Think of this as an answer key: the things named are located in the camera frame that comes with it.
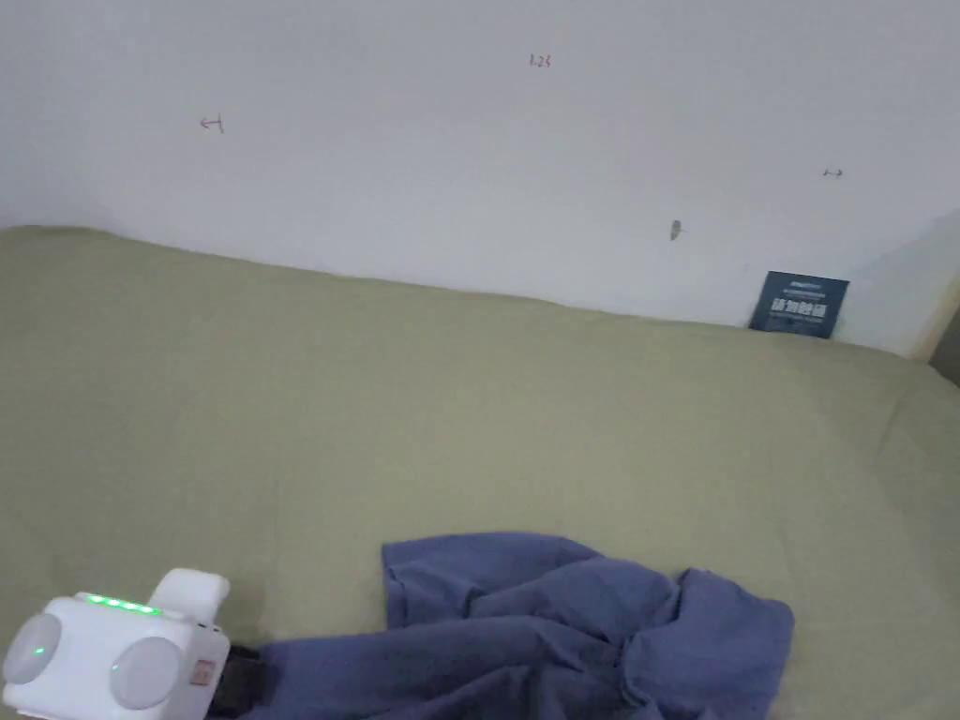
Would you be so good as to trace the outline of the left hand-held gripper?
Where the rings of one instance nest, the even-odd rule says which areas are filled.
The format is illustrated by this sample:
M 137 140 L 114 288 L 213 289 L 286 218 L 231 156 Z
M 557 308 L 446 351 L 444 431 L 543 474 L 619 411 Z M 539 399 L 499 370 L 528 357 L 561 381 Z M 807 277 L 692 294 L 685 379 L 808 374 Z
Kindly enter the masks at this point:
M 174 568 L 143 604 L 54 598 L 3 663 L 2 702 L 34 719 L 235 719 L 263 701 L 260 652 L 217 625 L 223 576 Z

